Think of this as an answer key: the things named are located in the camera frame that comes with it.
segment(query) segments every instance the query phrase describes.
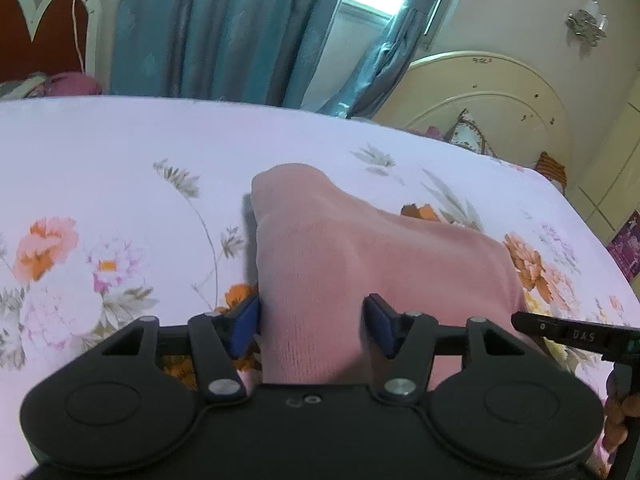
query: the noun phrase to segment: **hand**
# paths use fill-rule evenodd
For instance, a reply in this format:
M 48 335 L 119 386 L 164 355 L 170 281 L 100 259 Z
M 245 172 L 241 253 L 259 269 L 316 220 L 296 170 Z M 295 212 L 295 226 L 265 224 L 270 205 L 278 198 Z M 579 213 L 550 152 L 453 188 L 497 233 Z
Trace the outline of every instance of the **hand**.
M 640 394 L 619 399 L 612 372 L 607 379 L 607 395 L 607 402 L 604 405 L 604 414 L 607 418 L 604 423 L 602 447 L 608 453 L 614 453 L 628 436 L 625 417 L 640 416 Z

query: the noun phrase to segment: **tied curtain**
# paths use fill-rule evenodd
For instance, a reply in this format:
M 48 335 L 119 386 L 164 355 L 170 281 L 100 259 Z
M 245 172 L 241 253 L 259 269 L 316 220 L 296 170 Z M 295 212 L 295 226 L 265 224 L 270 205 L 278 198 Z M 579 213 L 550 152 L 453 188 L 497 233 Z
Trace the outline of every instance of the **tied curtain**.
M 340 0 L 121 0 L 111 92 L 299 108 Z
M 340 91 L 319 112 L 347 118 L 373 117 L 408 69 L 435 1 L 404 0 Z

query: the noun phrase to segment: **white cable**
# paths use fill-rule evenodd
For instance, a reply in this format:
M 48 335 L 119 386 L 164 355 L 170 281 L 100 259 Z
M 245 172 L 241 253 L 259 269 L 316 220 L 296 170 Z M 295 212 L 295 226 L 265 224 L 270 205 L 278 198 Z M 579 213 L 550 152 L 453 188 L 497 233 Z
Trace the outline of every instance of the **white cable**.
M 80 52 L 80 42 L 78 40 L 78 20 L 76 19 L 76 0 L 71 1 L 71 21 L 74 24 L 74 44 L 76 46 L 76 54 L 78 54 L 78 61 L 80 62 L 80 71 L 84 73 L 84 59 L 82 58 L 82 52 Z

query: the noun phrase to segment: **headboard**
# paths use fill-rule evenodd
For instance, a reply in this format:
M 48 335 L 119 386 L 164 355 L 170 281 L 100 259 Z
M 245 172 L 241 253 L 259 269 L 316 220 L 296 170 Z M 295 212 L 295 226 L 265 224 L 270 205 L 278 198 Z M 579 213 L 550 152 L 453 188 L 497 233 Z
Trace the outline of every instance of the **headboard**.
M 71 16 L 73 0 L 0 0 L 0 82 L 33 72 L 78 72 L 80 62 Z M 95 74 L 102 9 L 99 0 L 76 0 L 78 46 L 84 70 Z
M 448 132 L 469 108 L 496 154 L 532 168 L 546 151 L 570 175 L 572 141 L 562 101 L 532 67 L 491 52 L 415 61 L 373 119 L 385 126 Z

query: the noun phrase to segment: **ribbed pink fabric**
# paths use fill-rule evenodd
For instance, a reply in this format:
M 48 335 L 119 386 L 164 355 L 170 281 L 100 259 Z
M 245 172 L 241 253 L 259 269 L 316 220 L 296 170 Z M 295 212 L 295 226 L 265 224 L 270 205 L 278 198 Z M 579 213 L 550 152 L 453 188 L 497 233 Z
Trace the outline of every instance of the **ribbed pink fabric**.
M 368 362 L 362 300 L 372 292 L 398 312 L 459 326 L 483 316 L 516 333 L 520 282 L 507 250 L 478 232 L 380 211 L 302 164 L 258 174 L 251 202 L 265 382 L 357 376 Z M 459 359 L 437 358 L 430 387 L 457 371 Z

